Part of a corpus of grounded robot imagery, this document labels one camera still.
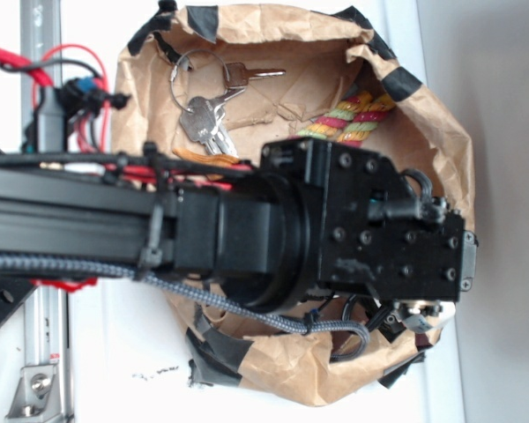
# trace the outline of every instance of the white wall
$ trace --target white wall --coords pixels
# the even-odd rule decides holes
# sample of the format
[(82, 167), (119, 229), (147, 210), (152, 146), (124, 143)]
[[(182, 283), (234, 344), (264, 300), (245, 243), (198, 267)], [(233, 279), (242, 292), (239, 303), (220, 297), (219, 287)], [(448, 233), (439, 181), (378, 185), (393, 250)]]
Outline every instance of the white wall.
[(473, 290), (458, 308), (466, 421), (529, 422), (529, 0), (418, 0), (428, 85), (473, 136)]

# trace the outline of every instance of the gray braided cable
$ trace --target gray braided cable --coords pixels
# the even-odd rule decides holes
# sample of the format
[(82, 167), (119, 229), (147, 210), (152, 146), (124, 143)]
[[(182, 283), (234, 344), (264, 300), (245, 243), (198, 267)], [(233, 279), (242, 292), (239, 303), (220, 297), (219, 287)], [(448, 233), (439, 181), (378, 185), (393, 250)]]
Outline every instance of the gray braided cable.
[[(120, 265), (103, 263), (95, 260), (83, 260), (59, 256), (37, 256), (23, 254), (0, 254), (0, 271), (19, 272), (58, 272), (60, 274), (78, 273), (106, 278), (130, 278), (133, 279), (137, 269)], [(261, 323), (272, 326), (287, 333), (307, 334), (310, 332), (324, 331), (351, 331), (361, 340), (361, 344), (355, 352), (350, 354), (334, 354), (332, 361), (343, 361), (358, 357), (369, 343), (369, 331), (358, 322), (352, 321), (322, 321), (308, 326), (300, 321), (292, 320), (281, 315), (262, 315), (244, 308), (235, 301), (221, 295), (210, 293), (181, 282), (169, 282), (158, 278), (152, 272), (146, 274), (142, 282), (155, 286), (159, 289), (169, 291), (189, 298), (195, 302), (223, 309), (227, 312), (248, 317)]]

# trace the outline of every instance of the black duct tape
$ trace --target black duct tape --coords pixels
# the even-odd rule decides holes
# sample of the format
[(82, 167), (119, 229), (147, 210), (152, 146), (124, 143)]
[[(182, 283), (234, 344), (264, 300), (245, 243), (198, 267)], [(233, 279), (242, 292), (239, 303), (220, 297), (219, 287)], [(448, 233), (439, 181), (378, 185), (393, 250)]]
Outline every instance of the black duct tape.
[(224, 366), (207, 353), (205, 342), (200, 341), (192, 330), (186, 332), (186, 341), (192, 355), (190, 380), (194, 383), (209, 383), (224, 386), (239, 386), (241, 375)]
[(198, 339), (191, 330), (186, 338), (192, 354), (191, 380), (198, 383), (217, 383), (226, 386), (238, 386), (242, 377), (237, 372), (252, 341), (231, 338), (216, 330), (196, 308), (195, 325), (204, 341)]
[(218, 6), (186, 6), (186, 11), (190, 28), (200, 37), (215, 43), (220, 24)]
[(400, 66), (386, 75), (382, 85), (392, 100), (402, 101), (419, 90), (422, 82)]
[[(361, 26), (364, 29), (374, 29), (372, 27), (372, 24), (368, 19), (364, 17), (362, 13), (360, 13), (358, 10), (356, 10), (353, 6), (346, 8), (343, 11), (340, 11), (339, 13), (335, 13), (335, 18), (344, 19), (344, 20), (350, 20), (351, 22), (354, 22), (355, 24)], [(395, 59), (396, 55), (391, 50), (390, 47), (388, 47), (388, 44), (386, 44), (386, 41), (382, 39), (379, 33), (374, 31), (374, 37), (370, 42), (367, 44), (374, 53), (377, 53), (380, 57), (382, 57), (384, 60), (390, 60)]]
[(382, 376), (380, 379), (378, 379), (378, 383), (380, 383), (385, 388), (389, 389), (393, 386), (394, 383), (398, 381), (398, 379), (405, 375), (407, 373), (407, 370), (409, 367), (414, 363), (422, 363), (425, 360), (425, 353), (421, 352), (417, 355), (415, 355), (413, 358), (405, 362), (404, 364), (394, 367), (392, 370), (390, 370), (388, 373), (385, 372), (385, 375)]
[(161, 0), (159, 1), (159, 10), (133, 35), (127, 48), (132, 56), (136, 56), (141, 51), (145, 40), (150, 33), (155, 31), (170, 31), (170, 17), (164, 16), (163, 13), (174, 13), (177, 10), (176, 1)]

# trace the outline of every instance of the screw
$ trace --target screw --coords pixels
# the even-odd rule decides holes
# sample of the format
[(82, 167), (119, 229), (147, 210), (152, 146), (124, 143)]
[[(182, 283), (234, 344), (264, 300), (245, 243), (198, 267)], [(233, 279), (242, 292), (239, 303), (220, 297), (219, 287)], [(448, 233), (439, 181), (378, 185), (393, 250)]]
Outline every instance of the screw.
[(32, 378), (32, 390), (34, 392), (41, 392), (48, 388), (51, 384), (51, 380), (44, 374), (39, 373)]
[(344, 169), (348, 169), (353, 164), (353, 158), (348, 152), (344, 152), (339, 156), (339, 165)]
[(335, 241), (337, 242), (342, 242), (345, 240), (346, 238), (346, 232), (345, 232), (345, 229), (343, 229), (342, 227), (338, 226), (336, 227), (335, 229), (333, 229), (333, 232), (332, 232), (332, 237)]
[(406, 278), (409, 278), (414, 274), (414, 267), (411, 264), (406, 264), (404, 267), (402, 267), (399, 271), (402, 276), (405, 276)]
[(372, 242), (372, 234), (370, 231), (362, 231), (359, 235), (359, 241), (362, 245), (369, 245)]
[(449, 239), (449, 247), (451, 249), (457, 249), (457, 247), (458, 247), (458, 238), (456, 236), (452, 236)]
[(378, 162), (374, 159), (368, 159), (364, 168), (369, 174), (374, 174), (378, 170)]
[(24, 417), (31, 417), (35, 414), (35, 407), (33, 405), (24, 405), (21, 412)]
[(415, 240), (417, 239), (417, 235), (414, 231), (407, 231), (406, 235), (404, 236), (404, 239), (408, 244), (413, 244)]
[(470, 279), (464, 279), (464, 280), (460, 283), (460, 289), (461, 289), (463, 292), (470, 291), (472, 287), (473, 287), (473, 281), (470, 280)]
[(457, 271), (454, 270), (452, 267), (450, 269), (447, 269), (447, 271), (444, 273), (444, 276), (450, 281), (454, 282), (454, 280), (457, 278)]

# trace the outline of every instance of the metal bracket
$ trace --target metal bracket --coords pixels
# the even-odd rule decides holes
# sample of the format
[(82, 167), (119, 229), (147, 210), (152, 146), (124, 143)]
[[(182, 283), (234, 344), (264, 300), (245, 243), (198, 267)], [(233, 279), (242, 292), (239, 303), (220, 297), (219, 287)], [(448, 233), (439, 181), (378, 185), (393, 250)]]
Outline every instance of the metal bracket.
[(61, 423), (61, 389), (56, 364), (23, 367), (5, 422)]
[(0, 327), (35, 290), (27, 279), (0, 278)]

